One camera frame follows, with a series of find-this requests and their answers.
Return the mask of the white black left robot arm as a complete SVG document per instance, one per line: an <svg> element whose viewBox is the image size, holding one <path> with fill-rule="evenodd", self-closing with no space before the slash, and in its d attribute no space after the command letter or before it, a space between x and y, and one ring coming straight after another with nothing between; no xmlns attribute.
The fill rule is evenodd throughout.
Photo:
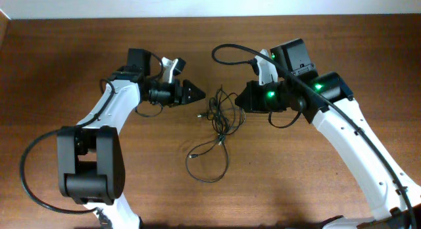
<svg viewBox="0 0 421 229"><path fill-rule="evenodd" d="M126 173L119 133L130 113L143 101L175 107L205 98L205 92L189 80L176 79L186 65L181 58L159 58L161 70L152 76L153 55L130 48L127 63L105 80L105 90L91 112L57 134L59 190L93 212L103 228L143 225L123 194Z"/></svg>

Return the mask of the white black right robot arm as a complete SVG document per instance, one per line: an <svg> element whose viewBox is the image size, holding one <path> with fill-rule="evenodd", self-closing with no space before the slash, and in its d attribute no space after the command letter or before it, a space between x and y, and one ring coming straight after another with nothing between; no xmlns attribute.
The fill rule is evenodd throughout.
<svg viewBox="0 0 421 229"><path fill-rule="evenodd" d="M304 116L335 148L361 188L372 216L342 215L316 228L419 228L420 186L396 163L373 132L351 88L336 72L319 75L302 39L270 50L239 46L257 81L247 82L235 103L247 113Z"/></svg>

